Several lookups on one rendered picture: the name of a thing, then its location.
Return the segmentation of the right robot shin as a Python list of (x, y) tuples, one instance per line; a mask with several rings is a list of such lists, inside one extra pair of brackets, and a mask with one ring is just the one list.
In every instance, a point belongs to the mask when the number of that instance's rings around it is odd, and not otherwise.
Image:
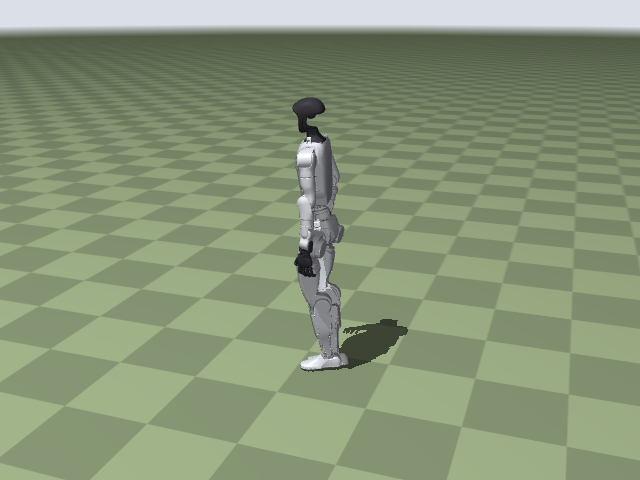
[[(331, 318), (332, 318), (332, 331), (330, 342), (331, 342), (331, 354), (337, 353), (339, 351), (339, 328), (341, 328), (341, 304), (340, 299), (337, 303), (332, 304), (330, 309)], [(332, 354), (334, 355), (334, 354)]]

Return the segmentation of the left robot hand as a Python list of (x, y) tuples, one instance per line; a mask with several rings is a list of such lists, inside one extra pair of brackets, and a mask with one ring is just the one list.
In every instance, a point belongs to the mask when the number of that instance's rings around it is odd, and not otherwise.
[[(296, 266), (298, 265), (298, 273), (304, 275), (305, 277), (306, 276), (308, 276), (308, 277), (315, 277), (316, 276), (316, 274), (313, 273), (313, 269), (312, 269), (312, 259), (311, 259), (311, 256), (310, 256), (310, 253), (312, 253), (312, 251), (313, 251), (313, 241), (309, 242), (308, 251), (304, 250), (304, 249), (301, 249), (300, 246), (299, 246), (299, 252), (300, 253), (298, 254), (298, 257), (296, 258), (296, 260), (294, 261), (294, 264)], [(301, 271), (301, 268), (302, 268), (302, 271)]]

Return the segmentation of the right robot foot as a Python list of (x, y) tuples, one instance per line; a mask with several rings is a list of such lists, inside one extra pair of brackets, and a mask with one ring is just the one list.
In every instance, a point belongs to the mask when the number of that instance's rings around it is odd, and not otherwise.
[[(324, 353), (325, 353), (325, 352), (324, 352)], [(334, 353), (335, 353), (335, 352), (334, 352)], [(323, 353), (322, 353), (322, 354), (323, 354)], [(326, 354), (326, 353), (325, 353), (325, 354)], [(347, 354), (346, 354), (345, 352), (341, 352), (341, 353), (340, 353), (340, 352), (338, 351), (338, 354), (339, 354), (339, 356), (341, 357), (341, 365), (347, 365), (347, 364), (349, 364), (348, 356), (347, 356)], [(315, 357), (315, 356), (317, 356), (317, 355), (309, 356), (309, 357), (308, 357), (308, 359), (311, 359), (311, 358), (313, 358), (313, 357)], [(326, 357), (326, 356), (325, 356), (325, 357)], [(323, 357), (322, 357), (322, 358), (323, 358)], [(326, 359), (327, 359), (327, 358), (326, 358)]]

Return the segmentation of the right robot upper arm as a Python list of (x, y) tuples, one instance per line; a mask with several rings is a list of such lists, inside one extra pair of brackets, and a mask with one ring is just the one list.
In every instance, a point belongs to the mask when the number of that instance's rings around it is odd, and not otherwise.
[[(329, 139), (327, 135), (324, 135), (324, 136), (326, 136)], [(335, 186), (338, 183), (338, 181), (339, 181), (339, 171), (332, 154), (332, 187)]]

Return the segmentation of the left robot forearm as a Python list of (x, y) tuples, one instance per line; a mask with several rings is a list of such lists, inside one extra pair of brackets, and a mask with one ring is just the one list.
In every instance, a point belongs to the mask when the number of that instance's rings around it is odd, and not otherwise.
[(306, 197), (299, 198), (297, 201), (297, 206), (301, 219), (299, 246), (301, 249), (308, 251), (309, 242), (313, 241), (313, 238), (315, 236), (315, 213), (312, 212), (310, 201)]

